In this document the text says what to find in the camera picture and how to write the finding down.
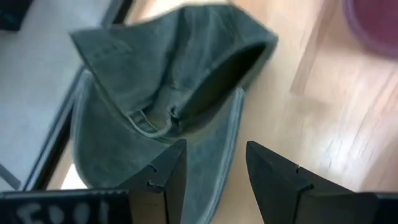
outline wooden floor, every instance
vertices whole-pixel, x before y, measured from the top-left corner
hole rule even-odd
[[[138,2],[129,22],[184,2],[211,1]],[[397,61],[358,44],[341,0],[232,2],[276,32],[280,42],[247,93],[235,159],[213,223],[262,223],[246,169],[248,140],[351,190],[398,191]]]

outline purple bowl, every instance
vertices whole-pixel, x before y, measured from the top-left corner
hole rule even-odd
[[[343,0],[343,12],[365,46],[398,57],[398,0]]]

